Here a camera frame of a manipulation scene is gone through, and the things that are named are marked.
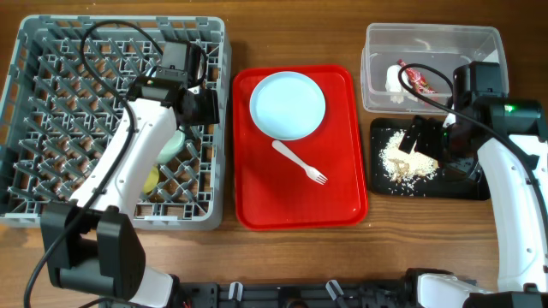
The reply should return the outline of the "red snack wrapper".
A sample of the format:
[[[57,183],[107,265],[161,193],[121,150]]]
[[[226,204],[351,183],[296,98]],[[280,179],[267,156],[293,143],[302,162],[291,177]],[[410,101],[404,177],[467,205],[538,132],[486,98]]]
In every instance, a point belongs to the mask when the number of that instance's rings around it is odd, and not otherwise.
[[[415,68],[406,68],[402,75],[398,75],[398,79],[402,81],[402,87],[404,90],[410,88],[414,92],[421,94],[436,93],[424,75]]]

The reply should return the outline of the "yellow plastic cup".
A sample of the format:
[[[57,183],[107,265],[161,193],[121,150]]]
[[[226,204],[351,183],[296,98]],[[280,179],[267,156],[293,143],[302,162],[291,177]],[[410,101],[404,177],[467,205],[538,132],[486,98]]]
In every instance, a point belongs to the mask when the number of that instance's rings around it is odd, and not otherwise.
[[[153,166],[149,175],[146,178],[145,184],[142,188],[143,193],[150,193],[157,186],[159,181],[159,170],[157,166]]]

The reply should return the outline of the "large light blue plate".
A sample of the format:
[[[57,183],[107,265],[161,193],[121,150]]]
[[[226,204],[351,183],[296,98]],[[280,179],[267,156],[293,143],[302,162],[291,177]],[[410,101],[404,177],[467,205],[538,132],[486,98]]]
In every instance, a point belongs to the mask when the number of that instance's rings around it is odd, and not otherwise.
[[[294,71],[270,74],[252,90],[249,113],[254,125],[278,140],[304,139],[319,128],[326,99],[310,77]]]

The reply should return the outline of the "green saucer bowl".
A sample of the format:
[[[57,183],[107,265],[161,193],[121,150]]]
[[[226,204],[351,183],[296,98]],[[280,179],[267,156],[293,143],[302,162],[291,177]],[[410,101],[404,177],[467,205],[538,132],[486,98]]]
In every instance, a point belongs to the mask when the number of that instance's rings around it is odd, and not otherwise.
[[[176,130],[158,153],[156,164],[166,164],[171,161],[181,150],[185,143],[186,135],[181,130]]]

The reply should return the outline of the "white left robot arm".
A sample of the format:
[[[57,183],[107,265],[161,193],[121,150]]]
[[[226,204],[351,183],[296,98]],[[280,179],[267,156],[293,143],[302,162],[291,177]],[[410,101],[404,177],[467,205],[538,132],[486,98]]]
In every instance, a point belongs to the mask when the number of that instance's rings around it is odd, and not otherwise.
[[[86,181],[40,218],[51,284],[145,307],[189,307],[174,275],[146,264],[132,220],[158,154],[181,126],[217,124],[217,94],[203,88],[206,52],[169,41],[161,63],[130,85],[120,124]]]

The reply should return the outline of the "rice food scraps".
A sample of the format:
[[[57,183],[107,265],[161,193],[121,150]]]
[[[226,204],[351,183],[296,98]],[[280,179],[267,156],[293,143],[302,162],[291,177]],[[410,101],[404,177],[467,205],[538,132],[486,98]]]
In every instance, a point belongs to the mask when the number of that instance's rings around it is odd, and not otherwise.
[[[401,151],[405,132],[402,129],[389,131],[386,145],[380,150],[382,166],[386,178],[398,187],[413,192],[415,186],[432,180],[438,171],[438,162],[422,153]]]

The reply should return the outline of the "white plastic fork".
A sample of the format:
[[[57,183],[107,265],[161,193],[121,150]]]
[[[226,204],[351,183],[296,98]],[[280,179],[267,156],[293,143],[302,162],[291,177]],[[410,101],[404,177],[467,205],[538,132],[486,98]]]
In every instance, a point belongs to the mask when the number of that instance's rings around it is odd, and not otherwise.
[[[294,152],[292,152],[280,140],[277,140],[277,139],[273,140],[271,145],[276,151],[278,151],[283,156],[285,156],[286,158],[288,158],[289,160],[297,164],[299,167],[301,167],[305,171],[307,177],[310,180],[315,181],[316,183],[320,185],[324,185],[328,181],[326,176],[324,176],[321,172],[319,172],[314,167],[306,164],[302,159],[300,159]]]

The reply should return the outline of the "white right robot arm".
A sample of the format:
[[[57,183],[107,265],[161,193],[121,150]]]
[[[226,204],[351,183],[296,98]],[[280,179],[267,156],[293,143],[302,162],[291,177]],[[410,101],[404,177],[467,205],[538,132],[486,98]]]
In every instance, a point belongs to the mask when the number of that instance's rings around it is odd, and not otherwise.
[[[496,62],[471,62],[446,81],[447,104],[410,94],[455,117],[450,124],[416,116],[399,148],[442,166],[473,157],[482,168],[497,228],[497,291],[454,274],[409,269],[400,302],[414,307],[545,307],[547,305],[547,120],[542,105],[508,98]]]

